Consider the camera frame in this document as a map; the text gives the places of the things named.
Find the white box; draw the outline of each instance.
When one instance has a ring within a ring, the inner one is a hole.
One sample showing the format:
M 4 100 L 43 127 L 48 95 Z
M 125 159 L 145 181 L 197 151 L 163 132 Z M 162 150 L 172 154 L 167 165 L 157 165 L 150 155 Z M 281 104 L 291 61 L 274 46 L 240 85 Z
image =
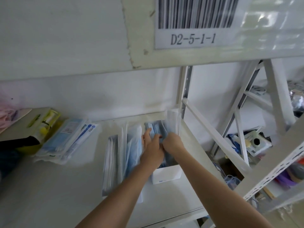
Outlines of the white box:
M 156 169 L 151 178 L 153 184 L 179 179 L 183 170 L 180 165 Z

